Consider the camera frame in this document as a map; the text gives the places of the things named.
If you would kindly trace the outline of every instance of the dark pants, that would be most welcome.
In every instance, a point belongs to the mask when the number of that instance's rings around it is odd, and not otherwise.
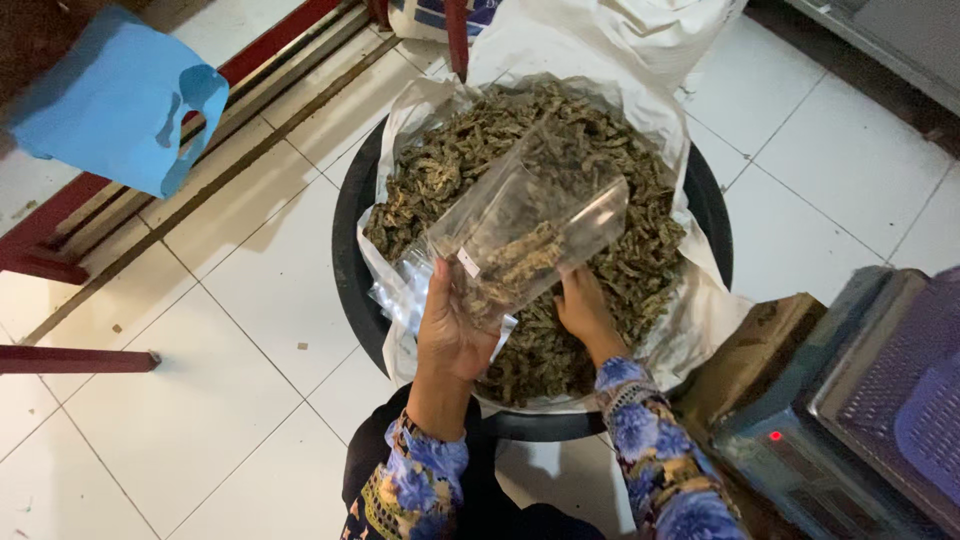
[[[383,440],[384,433],[407,406],[409,397],[407,384],[379,406],[350,439],[343,491],[347,508],[360,497],[376,466],[387,462],[391,449]],[[474,398],[470,398],[464,427],[470,460],[460,478],[464,507],[457,514],[457,538],[603,538],[594,526],[549,504],[533,504],[521,510],[503,492],[493,474],[496,439],[481,430],[480,404]]]

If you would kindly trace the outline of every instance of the woman's right hand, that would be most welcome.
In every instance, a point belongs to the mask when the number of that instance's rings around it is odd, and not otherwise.
[[[600,367],[612,356],[628,356],[629,350],[616,331],[604,302],[600,282],[586,266],[564,275],[564,295],[555,296],[557,313],[567,331],[587,347],[593,365]]]

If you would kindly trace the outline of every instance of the blue sack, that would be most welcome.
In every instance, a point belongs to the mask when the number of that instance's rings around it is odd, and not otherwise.
[[[8,129],[36,158],[165,199],[210,141],[227,96],[227,80],[189,47],[107,6],[16,101]],[[206,126],[178,157],[191,110]]]

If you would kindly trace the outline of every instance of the floral sleeve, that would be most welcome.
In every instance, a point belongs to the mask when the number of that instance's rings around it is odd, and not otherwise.
[[[736,507],[646,368],[614,356],[597,372],[596,390],[638,530],[671,539],[746,537]]]
[[[406,409],[384,438],[392,448],[390,457],[377,466],[350,508],[342,540],[446,537],[464,501],[460,476],[467,469],[467,443],[430,437]]]

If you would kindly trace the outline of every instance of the black plastic tub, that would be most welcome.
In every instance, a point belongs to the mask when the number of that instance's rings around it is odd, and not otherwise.
[[[356,224],[373,204],[376,190],[376,166],[380,160],[380,142],[386,118],[367,135],[340,187],[340,198],[333,216],[333,271],[340,302],[360,345],[380,371],[387,373],[383,361],[383,341],[390,320],[367,294],[373,278],[360,254]],[[689,208],[707,235],[720,276],[730,287],[733,276],[733,239],[730,218],[723,194],[709,165],[693,145],[684,179]],[[484,427],[499,437],[520,441],[565,441],[603,432],[600,413],[521,414],[498,412],[484,421]]]

